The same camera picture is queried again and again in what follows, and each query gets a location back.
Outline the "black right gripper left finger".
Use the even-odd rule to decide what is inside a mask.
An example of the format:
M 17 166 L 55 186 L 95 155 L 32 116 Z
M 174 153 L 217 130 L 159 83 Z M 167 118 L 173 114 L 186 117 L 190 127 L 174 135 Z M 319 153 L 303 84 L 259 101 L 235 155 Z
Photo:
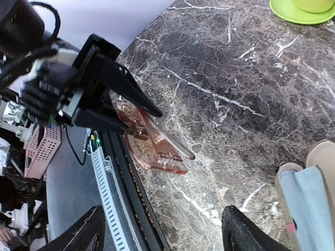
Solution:
M 89 209 L 62 235 L 40 250 L 76 251 L 103 250 L 105 238 L 105 215 L 102 206 Z

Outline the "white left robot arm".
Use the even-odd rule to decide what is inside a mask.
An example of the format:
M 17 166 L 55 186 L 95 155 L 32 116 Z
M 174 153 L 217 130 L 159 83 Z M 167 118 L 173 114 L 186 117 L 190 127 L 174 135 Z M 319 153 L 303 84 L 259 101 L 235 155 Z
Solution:
M 1 1 L 1 95 L 9 97 L 10 85 L 25 76 L 16 99 L 33 124 L 123 133 L 128 126 L 108 102 L 110 91 L 141 112 L 162 116 L 117 62 L 116 46 L 92 34 L 78 49 L 58 37 L 60 26 L 51 5 Z

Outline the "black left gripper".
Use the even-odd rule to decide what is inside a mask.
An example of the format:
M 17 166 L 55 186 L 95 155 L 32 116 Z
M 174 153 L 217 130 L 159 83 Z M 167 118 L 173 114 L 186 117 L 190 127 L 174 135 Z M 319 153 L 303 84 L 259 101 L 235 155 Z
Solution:
M 61 108 L 63 115 L 56 116 L 58 124 L 123 134 L 128 126 L 116 115 L 110 90 L 162 117 L 162 111 L 144 94 L 129 70 L 116 62 L 119 55 L 120 50 L 113 44 L 96 34 L 89 36 L 72 64 L 80 78 Z

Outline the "light blue cloth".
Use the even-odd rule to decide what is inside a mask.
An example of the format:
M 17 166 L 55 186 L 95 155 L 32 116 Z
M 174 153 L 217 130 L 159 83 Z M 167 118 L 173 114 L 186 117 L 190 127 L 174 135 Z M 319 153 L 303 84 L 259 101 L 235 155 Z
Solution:
M 293 220 L 288 231 L 296 235 L 299 249 L 334 250 L 330 204 L 319 168 L 286 163 L 277 174 Z

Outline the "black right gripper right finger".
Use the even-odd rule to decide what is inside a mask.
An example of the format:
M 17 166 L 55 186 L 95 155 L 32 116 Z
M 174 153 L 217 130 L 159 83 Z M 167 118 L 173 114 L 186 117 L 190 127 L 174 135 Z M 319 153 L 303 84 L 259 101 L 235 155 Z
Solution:
M 224 208 L 221 222 L 224 250 L 288 250 L 235 206 Z

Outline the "pink translucent sunglasses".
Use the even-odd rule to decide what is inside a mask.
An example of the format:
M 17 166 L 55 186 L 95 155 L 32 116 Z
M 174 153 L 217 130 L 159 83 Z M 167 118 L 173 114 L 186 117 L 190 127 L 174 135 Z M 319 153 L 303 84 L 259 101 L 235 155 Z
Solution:
M 181 142 L 166 133 L 150 115 L 126 100 L 114 102 L 118 118 L 128 126 L 124 139 L 135 164 L 144 169 L 186 174 L 185 159 L 195 155 Z

